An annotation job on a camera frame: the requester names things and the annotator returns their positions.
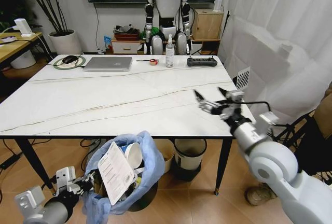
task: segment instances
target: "wooden desk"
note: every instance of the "wooden desk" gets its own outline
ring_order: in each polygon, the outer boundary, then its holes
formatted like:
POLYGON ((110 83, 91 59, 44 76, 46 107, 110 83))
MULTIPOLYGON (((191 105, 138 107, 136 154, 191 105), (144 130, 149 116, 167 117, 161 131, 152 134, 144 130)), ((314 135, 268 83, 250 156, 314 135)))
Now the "wooden desk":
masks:
POLYGON ((34 47, 37 44, 40 44, 42 49, 44 50, 45 54, 47 54, 47 51, 51 53, 42 32, 37 32, 36 33, 42 41, 45 43, 46 47, 42 44, 39 38, 37 38, 35 35, 32 37, 21 37, 21 33, 15 32, 15 33, 4 33, 0 36, 0 38, 4 38, 7 36, 15 36, 18 40, 29 40, 29 41, 16 41, 11 44, 5 44, 0 47, 0 65, 2 63, 5 63, 5 65, 9 64, 13 60, 15 60, 17 57, 19 57, 21 54, 27 52, 29 49, 34 47))

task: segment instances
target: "mouse pad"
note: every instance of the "mouse pad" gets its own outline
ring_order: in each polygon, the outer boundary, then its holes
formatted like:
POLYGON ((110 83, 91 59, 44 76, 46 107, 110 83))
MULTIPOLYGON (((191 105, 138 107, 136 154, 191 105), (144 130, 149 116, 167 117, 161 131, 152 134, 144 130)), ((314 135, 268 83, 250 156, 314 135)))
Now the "mouse pad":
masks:
POLYGON ((77 61, 71 62, 68 64, 62 63, 62 60, 63 60, 63 58, 57 60, 53 65, 54 68, 59 69, 59 70, 74 69, 74 68, 82 66, 86 62, 86 59, 82 56, 78 57, 77 61))

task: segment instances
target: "blue plastic bag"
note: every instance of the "blue plastic bag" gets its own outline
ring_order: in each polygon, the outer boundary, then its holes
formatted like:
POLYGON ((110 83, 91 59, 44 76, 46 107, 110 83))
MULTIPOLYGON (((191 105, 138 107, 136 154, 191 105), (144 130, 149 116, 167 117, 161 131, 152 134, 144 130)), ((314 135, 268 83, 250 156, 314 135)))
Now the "blue plastic bag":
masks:
POLYGON ((83 213, 87 215, 87 224, 105 224, 109 215, 121 215, 130 206, 139 200, 150 188, 159 180, 164 173, 165 161, 162 154, 158 151, 154 140, 146 131, 140 134, 124 134, 104 144, 91 157, 87 164, 86 174, 91 170, 98 169, 98 162, 108 151, 110 144, 115 142, 118 146, 139 143, 143 154, 145 170, 142 175, 142 182, 130 196, 124 201, 111 206, 108 198, 102 198, 94 192, 87 192, 83 195, 83 213))

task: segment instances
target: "silver laptop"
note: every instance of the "silver laptop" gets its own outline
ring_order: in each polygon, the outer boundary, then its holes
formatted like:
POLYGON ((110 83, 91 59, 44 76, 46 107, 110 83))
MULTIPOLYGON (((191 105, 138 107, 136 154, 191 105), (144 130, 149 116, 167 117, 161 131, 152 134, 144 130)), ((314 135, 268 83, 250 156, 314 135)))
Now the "silver laptop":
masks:
POLYGON ((84 71, 129 71, 132 57, 93 57, 84 71))

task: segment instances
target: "white cup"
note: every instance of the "white cup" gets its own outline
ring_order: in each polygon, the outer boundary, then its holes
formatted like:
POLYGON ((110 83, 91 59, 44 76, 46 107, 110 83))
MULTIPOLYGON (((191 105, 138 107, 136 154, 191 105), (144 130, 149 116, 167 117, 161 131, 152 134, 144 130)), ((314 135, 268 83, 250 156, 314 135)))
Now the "white cup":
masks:
POLYGON ((172 159, 174 157, 174 145, 169 139, 155 139, 155 143, 165 160, 165 174, 171 169, 172 159))
POLYGON ((133 169, 138 168, 143 161, 143 155, 139 143, 132 143, 128 145, 124 152, 124 156, 133 169))

